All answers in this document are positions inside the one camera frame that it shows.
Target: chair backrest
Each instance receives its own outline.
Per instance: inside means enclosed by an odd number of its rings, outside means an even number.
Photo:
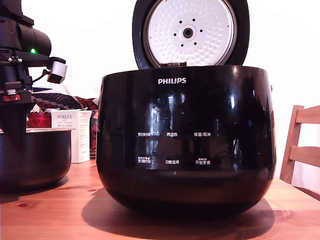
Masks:
[[[320,106],[307,109],[304,106],[293,106],[280,174],[280,179],[288,184],[292,183],[295,162],[320,168],[320,147],[298,147],[302,124],[320,124]]]

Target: lid hinge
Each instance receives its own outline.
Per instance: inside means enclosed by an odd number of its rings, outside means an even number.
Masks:
[[[174,67],[186,67],[187,62],[169,62],[169,63],[161,63],[161,68],[174,68]]]

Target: inner lid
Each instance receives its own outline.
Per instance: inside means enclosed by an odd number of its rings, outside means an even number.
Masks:
[[[223,65],[237,41],[237,21],[224,0],[158,0],[147,16],[143,35],[154,66]]]

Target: white wall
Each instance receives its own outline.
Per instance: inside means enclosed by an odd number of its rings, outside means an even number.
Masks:
[[[67,60],[68,90],[88,98],[104,75],[137,69],[131,39],[135,2],[22,0],[24,14],[50,37],[52,55]],[[273,85],[279,177],[293,105],[320,105],[320,1],[248,3],[251,39],[245,65],[266,69]],[[36,77],[41,71],[31,73]],[[303,126],[299,144],[320,146],[320,127]],[[320,169],[297,163],[293,184],[320,193]]]

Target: inner pot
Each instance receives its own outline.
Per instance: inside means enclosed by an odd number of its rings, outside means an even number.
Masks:
[[[71,129],[29,128],[17,149],[0,131],[0,193],[38,190],[60,181],[71,167]]]

